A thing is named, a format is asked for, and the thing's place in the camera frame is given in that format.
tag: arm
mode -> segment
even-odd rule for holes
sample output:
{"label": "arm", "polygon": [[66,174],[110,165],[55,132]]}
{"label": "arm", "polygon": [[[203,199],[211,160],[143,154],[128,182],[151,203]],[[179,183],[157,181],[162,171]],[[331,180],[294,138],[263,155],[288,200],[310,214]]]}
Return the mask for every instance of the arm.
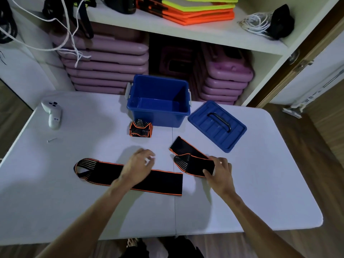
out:
{"label": "arm", "polygon": [[87,258],[123,196],[148,176],[155,154],[139,149],[124,165],[121,175],[109,189],[37,258]]}
{"label": "arm", "polygon": [[230,207],[259,258],[304,258],[299,252],[279,237],[262,219],[260,219],[236,194],[232,165],[225,158],[209,157],[215,163],[212,176],[203,170],[209,185]]}

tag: stack of purple plastic platforms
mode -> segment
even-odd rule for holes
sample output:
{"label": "stack of purple plastic platforms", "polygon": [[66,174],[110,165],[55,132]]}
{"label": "stack of purple plastic platforms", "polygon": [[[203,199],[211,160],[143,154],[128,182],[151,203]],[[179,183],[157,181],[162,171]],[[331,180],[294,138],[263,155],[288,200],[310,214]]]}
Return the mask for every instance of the stack of purple plastic platforms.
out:
{"label": "stack of purple plastic platforms", "polygon": [[[76,55],[58,51],[62,63],[78,91],[124,94],[127,82],[135,74],[148,74],[149,35],[138,30],[112,25],[92,24],[93,39],[74,36],[75,46],[84,56],[78,62]],[[65,34],[51,32],[52,42],[58,46]],[[65,47],[72,48],[69,39]]]}
{"label": "stack of purple plastic platforms", "polygon": [[192,100],[233,105],[254,73],[237,48],[201,43],[190,77]]}

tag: table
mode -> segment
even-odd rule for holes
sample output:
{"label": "table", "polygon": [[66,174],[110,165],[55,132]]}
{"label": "table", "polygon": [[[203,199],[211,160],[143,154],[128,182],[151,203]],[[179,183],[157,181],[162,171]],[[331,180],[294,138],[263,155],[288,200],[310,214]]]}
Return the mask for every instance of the table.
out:
{"label": "table", "polygon": [[[322,214],[270,115],[222,105],[248,128],[226,154],[185,118],[179,129],[158,127],[152,138],[129,136],[131,114],[121,95],[55,92],[63,108],[59,130],[39,105],[0,164],[0,245],[54,240],[104,191],[79,179],[73,166],[90,157],[125,164],[138,148],[156,153],[154,168],[180,172],[168,150],[180,135],[205,154],[233,163],[236,190],[274,230],[312,228]],[[201,105],[192,102],[192,111]],[[47,140],[57,138],[50,143]],[[100,239],[242,231],[203,178],[183,175],[183,196],[131,190]]]}

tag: white shelf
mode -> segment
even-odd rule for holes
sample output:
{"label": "white shelf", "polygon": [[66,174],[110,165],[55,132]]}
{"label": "white shelf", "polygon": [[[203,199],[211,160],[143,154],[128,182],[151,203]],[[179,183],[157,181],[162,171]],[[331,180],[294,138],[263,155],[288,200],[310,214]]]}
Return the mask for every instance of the white shelf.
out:
{"label": "white shelf", "polygon": [[[42,11],[44,0],[17,0],[23,7]],[[135,14],[125,15],[108,8],[97,0],[97,8],[87,9],[90,21],[116,25],[151,33],[159,33],[203,42],[216,43],[252,51],[261,51],[277,55],[286,55],[288,47],[281,41],[268,40],[262,36],[248,33],[240,28],[241,21],[251,13],[244,0],[234,8],[235,19],[189,26],[182,26],[172,21],[157,17],[147,12],[137,10]]]}

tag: leg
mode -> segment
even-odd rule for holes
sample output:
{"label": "leg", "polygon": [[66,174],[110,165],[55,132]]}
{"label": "leg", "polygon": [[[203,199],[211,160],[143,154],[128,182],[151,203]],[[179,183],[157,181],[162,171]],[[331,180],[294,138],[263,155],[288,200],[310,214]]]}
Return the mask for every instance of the leg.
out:
{"label": "leg", "polygon": [[165,237],[164,246],[169,253],[168,258],[204,258],[199,248],[195,248],[185,236]]}
{"label": "leg", "polygon": [[149,258],[149,252],[142,239],[130,238],[127,249],[120,258]]}

